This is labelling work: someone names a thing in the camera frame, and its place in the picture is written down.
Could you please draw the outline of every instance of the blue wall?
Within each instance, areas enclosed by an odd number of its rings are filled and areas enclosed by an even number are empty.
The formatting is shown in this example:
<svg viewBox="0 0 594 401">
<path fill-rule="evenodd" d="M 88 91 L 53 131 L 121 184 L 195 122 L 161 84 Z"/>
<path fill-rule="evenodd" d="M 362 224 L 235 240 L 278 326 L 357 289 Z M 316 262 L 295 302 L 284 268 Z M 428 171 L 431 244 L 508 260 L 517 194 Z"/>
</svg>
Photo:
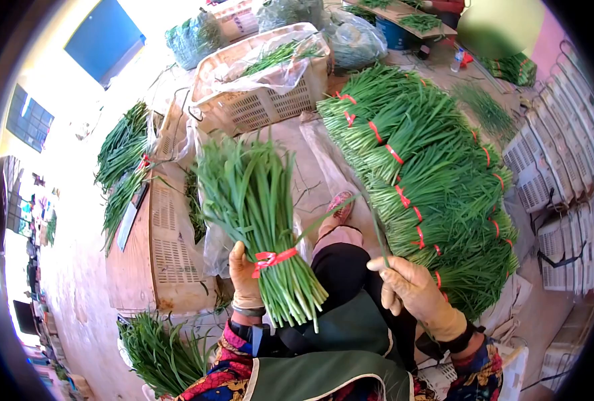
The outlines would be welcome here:
<svg viewBox="0 0 594 401">
<path fill-rule="evenodd" d="M 95 80 L 138 41 L 141 31 L 117 0 L 101 0 L 65 45 L 65 51 Z"/>
</svg>

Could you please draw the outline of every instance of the water bottle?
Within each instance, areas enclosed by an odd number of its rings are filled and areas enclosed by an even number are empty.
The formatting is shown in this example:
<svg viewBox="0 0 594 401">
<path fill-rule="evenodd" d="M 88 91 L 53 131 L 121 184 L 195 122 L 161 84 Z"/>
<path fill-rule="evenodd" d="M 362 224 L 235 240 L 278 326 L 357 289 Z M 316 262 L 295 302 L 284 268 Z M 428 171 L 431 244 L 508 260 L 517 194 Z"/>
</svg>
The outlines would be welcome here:
<svg viewBox="0 0 594 401">
<path fill-rule="evenodd" d="M 453 71 L 454 73 L 458 72 L 459 66 L 460 66 L 460 64 L 462 64 L 462 60 L 464 60 L 464 50 L 460 47 L 455 52 L 455 58 L 453 59 L 453 62 L 451 63 L 451 71 Z"/>
</svg>

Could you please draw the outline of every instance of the hand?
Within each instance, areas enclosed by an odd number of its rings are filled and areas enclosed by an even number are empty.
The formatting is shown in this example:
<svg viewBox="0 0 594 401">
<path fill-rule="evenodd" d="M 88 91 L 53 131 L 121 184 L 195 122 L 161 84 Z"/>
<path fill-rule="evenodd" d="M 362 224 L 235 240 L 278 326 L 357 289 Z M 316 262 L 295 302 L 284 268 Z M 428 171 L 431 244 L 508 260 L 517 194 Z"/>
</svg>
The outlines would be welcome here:
<svg viewBox="0 0 594 401">
<path fill-rule="evenodd" d="M 391 268 L 381 257 L 366 264 L 368 269 L 378 271 L 384 281 L 385 309 L 397 316 L 405 307 L 437 341 L 454 340 L 466 330 L 464 314 L 446 302 L 427 268 L 396 256 L 389 256 L 388 262 Z"/>
<path fill-rule="evenodd" d="M 433 2 L 429 0 L 424 0 L 421 2 L 420 8 L 424 11 L 429 11 L 431 8 L 433 8 Z"/>
<path fill-rule="evenodd" d="M 235 287 L 232 305 L 241 309 L 253 309 L 264 306 L 259 294 L 259 284 L 252 278 L 255 264 L 246 258 L 246 247 L 237 241 L 229 256 L 230 279 Z"/>
</svg>

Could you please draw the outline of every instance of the sleeve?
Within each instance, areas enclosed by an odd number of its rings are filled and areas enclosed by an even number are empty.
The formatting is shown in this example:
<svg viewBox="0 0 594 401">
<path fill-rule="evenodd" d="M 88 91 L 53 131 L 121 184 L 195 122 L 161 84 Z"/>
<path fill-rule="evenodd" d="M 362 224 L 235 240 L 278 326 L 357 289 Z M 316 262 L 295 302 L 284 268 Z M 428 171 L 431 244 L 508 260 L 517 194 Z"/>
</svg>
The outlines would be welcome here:
<svg viewBox="0 0 594 401">
<path fill-rule="evenodd" d="M 230 330 L 229 321 L 217 342 L 212 368 L 174 400 L 240 400 L 248 387 L 252 367 L 252 345 Z"/>
<path fill-rule="evenodd" d="M 464 10 L 464 0 L 434 0 L 433 8 L 438 11 L 460 14 Z"/>
<path fill-rule="evenodd" d="M 497 401 L 502 384 L 501 357 L 493 339 L 486 337 L 473 355 L 453 361 L 453 366 L 457 380 L 451 383 L 447 401 Z"/>
</svg>

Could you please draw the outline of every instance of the pink shoe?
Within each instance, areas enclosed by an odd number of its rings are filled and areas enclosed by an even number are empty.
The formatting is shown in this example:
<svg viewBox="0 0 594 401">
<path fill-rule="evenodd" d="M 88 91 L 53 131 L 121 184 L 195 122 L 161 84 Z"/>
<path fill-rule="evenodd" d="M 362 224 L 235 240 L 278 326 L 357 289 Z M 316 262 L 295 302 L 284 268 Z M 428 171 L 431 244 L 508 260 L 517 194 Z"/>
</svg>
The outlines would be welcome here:
<svg viewBox="0 0 594 401">
<path fill-rule="evenodd" d="M 350 198 L 352 196 L 353 196 L 353 194 L 347 190 L 343 190 L 339 194 L 335 195 L 333 200 L 328 205 L 328 208 L 326 209 L 326 213 L 330 212 L 335 207 L 343 204 L 348 198 Z M 355 204 L 355 201 L 353 200 L 346 206 L 339 209 L 337 212 L 334 212 L 331 217 L 334 218 L 335 220 L 337 220 L 338 225 L 344 224 L 346 222 L 346 220 L 348 219 L 348 217 L 350 216 L 350 212 L 353 210 L 354 204 Z"/>
</svg>

